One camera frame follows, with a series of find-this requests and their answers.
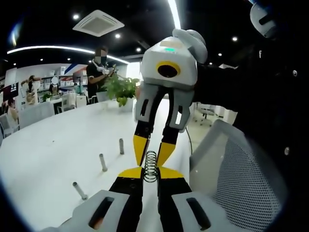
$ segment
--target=green plant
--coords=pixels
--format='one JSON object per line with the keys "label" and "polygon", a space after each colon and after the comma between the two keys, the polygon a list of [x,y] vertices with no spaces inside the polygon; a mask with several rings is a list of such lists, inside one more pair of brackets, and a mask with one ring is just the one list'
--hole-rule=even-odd
{"label": "green plant", "polygon": [[43,102],[46,101],[46,99],[50,98],[52,95],[50,95],[49,93],[45,93],[43,95]]}
{"label": "green plant", "polygon": [[110,99],[116,97],[119,106],[124,106],[128,98],[135,97],[135,88],[139,81],[139,79],[123,78],[114,73],[103,87]]}

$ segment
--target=white desk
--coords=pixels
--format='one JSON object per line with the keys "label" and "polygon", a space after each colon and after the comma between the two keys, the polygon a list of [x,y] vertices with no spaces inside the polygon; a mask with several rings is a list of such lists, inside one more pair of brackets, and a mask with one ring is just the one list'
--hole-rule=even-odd
{"label": "white desk", "polygon": [[51,104],[56,104],[56,103],[60,103],[60,102],[62,102],[62,98],[55,99],[55,100],[50,100]]}
{"label": "white desk", "polygon": [[[148,150],[158,152],[168,108],[168,100],[162,100]],[[120,172],[137,166],[135,127],[133,114],[118,113],[113,101],[106,110],[100,103],[74,109],[6,138],[0,150],[0,174],[22,217],[35,230],[57,227],[83,202],[72,182],[78,182],[89,197],[108,190]],[[124,139],[124,155],[119,155],[119,138]],[[104,154],[106,173],[101,171],[99,153]],[[176,149],[164,166],[181,171],[188,181],[189,156],[188,136],[179,134]],[[156,182],[144,183],[138,231],[162,231],[156,188]]]}

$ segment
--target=ceiling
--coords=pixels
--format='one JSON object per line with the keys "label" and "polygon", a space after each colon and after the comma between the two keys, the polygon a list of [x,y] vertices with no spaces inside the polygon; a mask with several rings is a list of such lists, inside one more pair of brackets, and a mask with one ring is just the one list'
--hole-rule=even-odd
{"label": "ceiling", "polygon": [[[6,54],[15,48],[60,45],[94,50],[103,44],[108,46],[110,55],[133,62],[138,58],[129,59],[128,56],[142,54],[148,47],[170,36],[174,29],[167,0],[95,2],[61,5],[27,2],[27,6],[23,3],[12,6],[14,10],[9,16],[1,16],[5,32],[1,34],[5,36],[0,43],[0,75],[13,67],[42,63],[87,64],[92,58],[91,54],[62,49],[31,49]],[[237,54],[243,53],[258,37],[249,18],[251,4],[246,0],[176,0],[176,3],[182,29],[194,29],[205,38],[208,63],[237,66],[241,57]],[[118,19],[125,27],[100,38],[72,30],[80,19],[97,9]],[[73,19],[74,14],[80,16],[79,20]],[[14,47],[9,38],[16,25],[19,25],[19,37]],[[121,38],[116,39],[115,34],[120,34]],[[237,42],[232,41],[233,36],[237,36]]]}

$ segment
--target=metal rod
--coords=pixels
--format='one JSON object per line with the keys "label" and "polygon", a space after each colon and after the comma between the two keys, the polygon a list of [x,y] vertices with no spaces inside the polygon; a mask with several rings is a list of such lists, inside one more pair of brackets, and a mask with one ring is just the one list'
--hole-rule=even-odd
{"label": "metal rod", "polygon": [[103,154],[99,154],[99,158],[100,158],[100,161],[101,161],[101,164],[102,164],[102,171],[106,172],[107,171],[107,167],[106,167],[106,164],[105,164],[105,160],[104,160]]}
{"label": "metal rod", "polygon": [[124,155],[125,150],[124,150],[124,140],[123,139],[119,139],[119,147],[120,147],[120,155]]}
{"label": "metal rod", "polygon": [[78,192],[78,194],[81,196],[81,198],[85,201],[87,200],[88,196],[86,194],[84,194],[84,192],[82,191],[81,187],[79,187],[79,185],[77,184],[77,182],[73,182],[73,187],[76,189],[76,191]]}

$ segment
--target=camera lens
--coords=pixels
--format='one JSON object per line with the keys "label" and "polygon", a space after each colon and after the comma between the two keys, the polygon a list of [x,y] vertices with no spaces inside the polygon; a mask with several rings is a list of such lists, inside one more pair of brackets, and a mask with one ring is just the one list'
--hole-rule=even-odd
{"label": "camera lens", "polygon": [[163,76],[163,77],[167,77],[167,78],[172,78],[177,76],[178,72],[177,70],[170,66],[170,65],[161,65],[158,68],[158,73]]}

